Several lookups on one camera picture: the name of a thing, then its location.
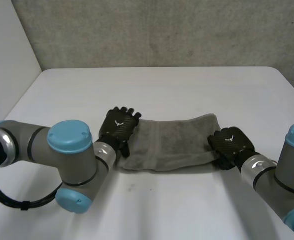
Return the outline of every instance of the logo on robotic hand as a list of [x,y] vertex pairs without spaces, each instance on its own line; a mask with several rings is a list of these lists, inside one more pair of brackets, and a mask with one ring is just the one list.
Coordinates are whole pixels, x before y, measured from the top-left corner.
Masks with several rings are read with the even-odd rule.
[[124,125],[124,123],[118,123],[117,120],[115,121],[115,124],[117,125],[117,127]]

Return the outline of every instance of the white table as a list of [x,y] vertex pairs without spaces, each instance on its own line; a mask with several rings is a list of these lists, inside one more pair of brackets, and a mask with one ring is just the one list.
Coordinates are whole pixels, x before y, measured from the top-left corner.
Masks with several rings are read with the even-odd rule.
[[[115,106],[143,119],[188,120],[215,113],[258,152],[277,160],[294,124],[294,88],[269,67],[52,69],[43,72],[8,120],[52,126],[77,119],[94,138]],[[0,188],[38,200],[61,182],[56,169],[20,162],[0,169]],[[167,174],[111,172],[83,215],[55,201],[27,212],[0,204],[0,240],[294,240],[237,169],[196,167]]]

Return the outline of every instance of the robotic hand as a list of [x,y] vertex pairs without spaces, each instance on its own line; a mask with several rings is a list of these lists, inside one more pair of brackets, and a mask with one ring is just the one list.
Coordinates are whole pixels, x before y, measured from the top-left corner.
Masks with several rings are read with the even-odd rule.
[[110,144],[116,152],[120,150],[124,158],[130,156],[128,140],[142,117],[139,112],[133,116],[134,111],[133,108],[128,110],[126,107],[121,109],[115,107],[107,113],[107,117],[99,131],[98,142]]
[[249,138],[237,127],[215,131],[213,136],[208,137],[208,142],[221,157],[215,161],[221,170],[230,170],[235,166],[240,170],[244,161],[259,154],[255,152]]
[[237,166],[242,178],[294,231],[294,125],[285,138],[277,165],[255,152],[252,142],[237,127],[216,131],[208,142],[221,156],[216,165],[222,170]]

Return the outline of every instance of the black stripe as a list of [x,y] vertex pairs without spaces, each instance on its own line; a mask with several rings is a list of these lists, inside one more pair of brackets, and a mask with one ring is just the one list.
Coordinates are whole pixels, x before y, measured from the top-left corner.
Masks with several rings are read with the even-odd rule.
[[104,160],[102,160],[99,156],[96,156],[96,159],[100,161],[102,164],[104,164],[104,166],[107,168],[107,172],[109,172],[109,166],[107,165],[107,163]]
[[62,182],[70,187],[80,187],[82,185],[85,185],[85,184],[91,182],[96,177],[97,172],[98,172],[98,169],[96,170],[95,174],[90,179],[88,179],[87,181],[81,182],[81,183],[72,184],[72,183],[67,183],[65,181],[62,181]]
[[292,194],[294,194],[294,189],[292,189],[289,186],[286,186],[285,184],[283,184],[277,177],[276,174],[274,176],[274,179],[276,181],[276,183],[278,183],[279,186],[281,186],[283,189],[287,190],[288,192],[291,192]]
[[11,131],[7,130],[6,128],[3,128],[3,127],[0,127],[1,130],[3,130],[4,132],[6,132],[12,139],[13,141],[13,144],[15,145],[15,148],[16,148],[16,156],[15,156],[15,160],[13,161],[16,162],[18,157],[19,157],[19,144],[18,144],[18,141],[17,141],[17,138],[14,136],[14,134],[12,134]]
[[32,149],[33,149],[33,143],[34,143],[34,140],[37,136],[37,134],[40,133],[41,130],[45,129],[46,127],[42,126],[40,128],[38,128],[31,136],[29,142],[28,142],[28,147],[27,147],[27,155],[28,155],[28,158],[31,162],[33,163],[36,163],[34,158],[33,158],[33,154],[32,154]]
[[271,171],[271,170],[274,170],[274,169],[276,169],[275,166],[268,167],[268,168],[266,168],[265,170],[261,171],[261,172],[256,176],[255,180],[253,181],[253,185],[252,185],[252,187],[253,187],[253,189],[255,189],[255,191],[256,191],[256,184],[257,184],[259,178],[260,178],[262,175],[264,175],[265,173],[267,173],[267,172],[269,172],[269,171]]

